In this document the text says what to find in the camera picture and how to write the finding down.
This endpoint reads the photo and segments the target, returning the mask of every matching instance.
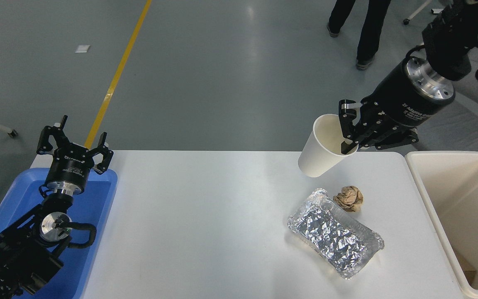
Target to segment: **black pants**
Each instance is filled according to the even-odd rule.
[[[337,0],[329,17],[329,28],[332,32],[339,32],[348,18],[355,0]],[[383,21],[387,15],[390,0],[368,0],[368,12],[364,20],[361,39],[357,47],[357,59],[360,61],[371,59],[379,48],[379,37],[383,28]]]

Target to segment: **white paper cup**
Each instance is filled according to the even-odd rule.
[[[309,135],[302,154],[298,158],[300,170],[312,178],[321,176],[331,167],[357,151],[357,146],[349,153],[340,152],[340,144],[344,141],[338,115],[324,114],[313,124],[313,132]]]

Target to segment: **person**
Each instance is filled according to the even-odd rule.
[[[331,37],[339,35],[340,28],[344,25],[354,4],[355,0],[337,0],[327,24]],[[390,0],[368,0],[368,11],[357,47],[355,66],[358,70],[366,70],[374,60],[374,55],[379,49],[379,37],[389,5]]]

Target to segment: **white table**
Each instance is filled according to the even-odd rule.
[[[397,153],[356,153],[309,178],[298,152],[114,152],[117,193],[83,299],[463,297]],[[352,216],[385,240],[351,280],[286,226],[314,189],[346,185],[364,194]]]

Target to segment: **white plastic bin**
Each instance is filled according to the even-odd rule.
[[[463,293],[478,299],[478,152],[405,157]],[[470,286],[453,248],[476,270]]]

